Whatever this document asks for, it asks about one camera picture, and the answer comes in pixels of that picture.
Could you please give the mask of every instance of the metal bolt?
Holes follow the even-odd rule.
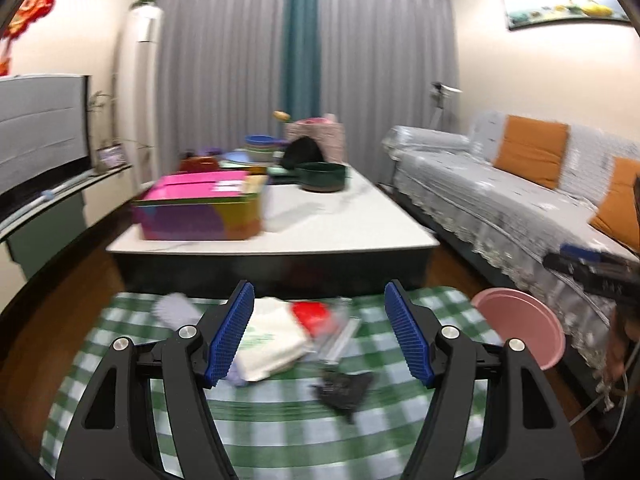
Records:
[[[198,329],[196,327],[194,327],[193,325],[186,325],[186,326],[183,326],[178,331],[178,335],[182,339],[191,339],[193,336],[196,335],[197,332],[198,332]]]
[[[460,335],[460,330],[451,325],[443,326],[442,335],[447,339],[456,339]]]
[[[124,350],[127,346],[129,346],[129,340],[126,337],[121,337],[113,342],[114,350]]]
[[[511,339],[509,341],[509,347],[514,352],[522,352],[525,349],[525,345],[520,339]]]

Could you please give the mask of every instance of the framed photo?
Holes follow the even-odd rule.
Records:
[[[108,148],[102,148],[97,150],[96,153],[98,159],[110,170],[127,164],[127,156],[124,153],[122,144],[114,144]]]
[[[617,0],[503,0],[509,30],[567,20],[631,23]]]

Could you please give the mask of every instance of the green and white checkered cloth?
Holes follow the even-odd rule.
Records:
[[[476,341],[500,343],[498,335],[467,298],[449,287],[409,293],[414,303],[433,309]],[[120,336],[136,344],[167,338],[171,330],[151,314],[159,296],[117,294],[105,308],[71,371],[63,381],[42,437],[40,463],[54,476],[65,433],[78,401],[110,343]],[[204,311],[215,300],[193,300]],[[362,318],[340,370],[373,371],[374,383],[348,424],[314,398],[318,370],[298,363],[260,383],[235,388],[227,381],[205,390],[226,452],[241,479],[383,480],[398,478],[411,455],[427,413],[432,390],[412,378],[391,329],[383,296],[354,298]],[[162,381],[152,381],[154,418],[164,468],[182,476],[171,437]],[[476,381],[474,403],[458,474],[473,469],[482,434],[486,383]]]

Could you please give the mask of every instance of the sofa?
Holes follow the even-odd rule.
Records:
[[[613,157],[640,160],[640,147],[569,124],[559,184],[550,190],[492,166],[507,118],[496,111],[479,114],[468,135],[393,127],[383,147],[396,162],[394,187],[518,288],[546,303],[572,336],[572,346],[600,369],[614,303],[585,294],[541,262],[564,243],[636,260],[589,222],[607,194]]]

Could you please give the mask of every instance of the pink basin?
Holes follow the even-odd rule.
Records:
[[[543,370],[562,358],[562,326],[549,307],[533,296],[513,288],[488,288],[476,294],[471,304],[504,341],[522,339]]]

